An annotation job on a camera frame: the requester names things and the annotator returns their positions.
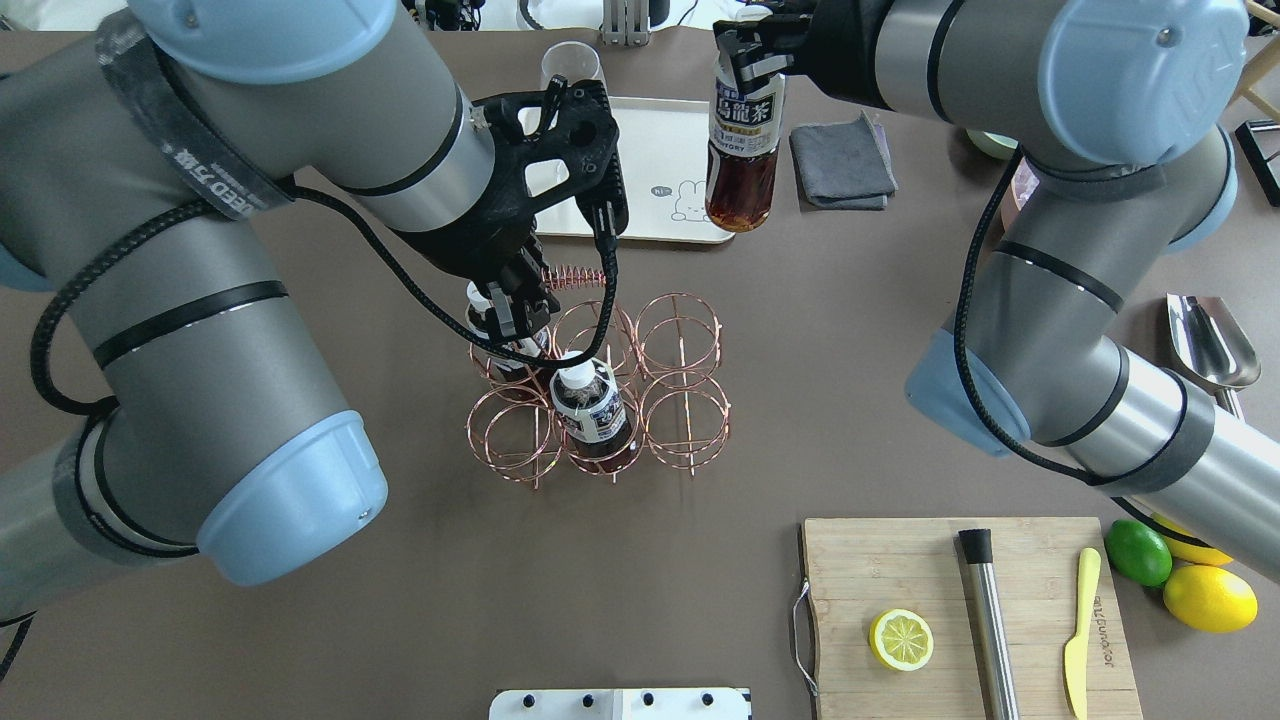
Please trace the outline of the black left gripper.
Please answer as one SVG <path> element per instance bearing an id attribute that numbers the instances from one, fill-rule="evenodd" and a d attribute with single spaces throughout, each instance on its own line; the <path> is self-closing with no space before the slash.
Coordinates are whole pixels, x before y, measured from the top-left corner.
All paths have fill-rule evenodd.
<path id="1" fill-rule="evenodd" d="M 443 272 L 485 284 L 492 338 L 531 340 L 561 304 L 547 283 L 549 266 L 521 252 L 535 217 L 573 200 L 593 229 L 618 237 L 630 222 L 621 167 L 620 127 L 605 85 L 582 79 L 543 91 L 498 94 L 479 101 L 480 136 L 494 143 L 494 165 L 479 199 L 438 228 L 396 233 Z M 498 282 L 509 265 L 512 288 Z"/>

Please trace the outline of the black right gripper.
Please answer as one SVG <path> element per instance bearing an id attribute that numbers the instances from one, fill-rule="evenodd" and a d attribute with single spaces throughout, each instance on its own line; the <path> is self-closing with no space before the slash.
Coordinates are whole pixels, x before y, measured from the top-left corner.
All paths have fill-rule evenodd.
<path id="1" fill-rule="evenodd" d="M 876 79 L 878 36 L 890 1 L 782 1 L 753 20 L 717 20 L 726 83 L 749 96 L 776 76 L 805 76 L 826 95 L 887 109 Z"/>

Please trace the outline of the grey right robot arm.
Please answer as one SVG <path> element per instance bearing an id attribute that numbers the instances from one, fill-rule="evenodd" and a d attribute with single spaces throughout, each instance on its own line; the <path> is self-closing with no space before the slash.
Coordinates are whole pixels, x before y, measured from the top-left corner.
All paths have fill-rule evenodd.
<path id="1" fill-rule="evenodd" d="M 1242 1 L 791 1 L 714 26 L 740 88 L 805 76 L 847 102 L 1019 142 L 1038 187 L 906 383 L 914 407 L 995 456 L 1056 447 L 1277 578 L 1277 442 L 1111 341 L 1162 254 L 1236 193 L 1219 118 L 1247 61 Z"/>

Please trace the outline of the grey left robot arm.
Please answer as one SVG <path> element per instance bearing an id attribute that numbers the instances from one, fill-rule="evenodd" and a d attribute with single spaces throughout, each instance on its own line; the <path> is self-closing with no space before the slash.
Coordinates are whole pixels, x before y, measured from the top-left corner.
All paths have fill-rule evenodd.
<path id="1" fill-rule="evenodd" d="M 398 1 L 131 1 L 3 79 L 3 283 L 52 293 L 29 346 L 83 418 L 3 475 L 3 621 L 193 555 L 259 585 L 384 507 L 385 477 L 250 218 L 372 214 L 522 340 L 558 302 L 539 211 L 575 199 L 608 290 L 627 210 L 595 79 L 471 101 Z"/>

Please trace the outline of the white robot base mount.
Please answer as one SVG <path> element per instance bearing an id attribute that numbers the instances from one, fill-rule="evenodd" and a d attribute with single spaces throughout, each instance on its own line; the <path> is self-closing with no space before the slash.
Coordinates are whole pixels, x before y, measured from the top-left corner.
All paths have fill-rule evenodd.
<path id="1" fill-rule="evenodd" d="M 511 689 L 489 719 L 753 719 L 751 694 L 732 687 Z"/>

